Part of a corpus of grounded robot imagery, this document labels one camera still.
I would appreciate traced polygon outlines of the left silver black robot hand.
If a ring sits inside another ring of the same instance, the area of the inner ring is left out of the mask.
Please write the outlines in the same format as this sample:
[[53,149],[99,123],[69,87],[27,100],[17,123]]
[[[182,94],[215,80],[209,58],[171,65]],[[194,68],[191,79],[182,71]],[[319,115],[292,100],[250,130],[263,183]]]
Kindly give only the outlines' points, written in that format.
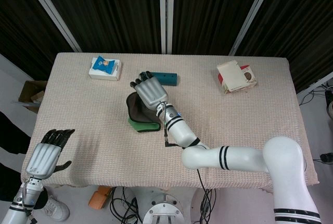
[[67,169],[72,161],[57,165],[60,154],[65,147],[74,129],[49,130],[41,142],[35,147],[26,167],[29,177],[40,180],[48,179],[52,174]]

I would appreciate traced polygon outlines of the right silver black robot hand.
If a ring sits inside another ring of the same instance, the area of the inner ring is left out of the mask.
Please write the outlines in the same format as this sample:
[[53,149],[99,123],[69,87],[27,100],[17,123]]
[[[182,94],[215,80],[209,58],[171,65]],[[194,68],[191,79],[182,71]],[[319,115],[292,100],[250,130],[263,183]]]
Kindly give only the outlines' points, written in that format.
[[161,83],[150,71],[139,74],[140,79],[130,82],[132,87],[150,110],[156,110],[161,103],[168,102],[168,94]]

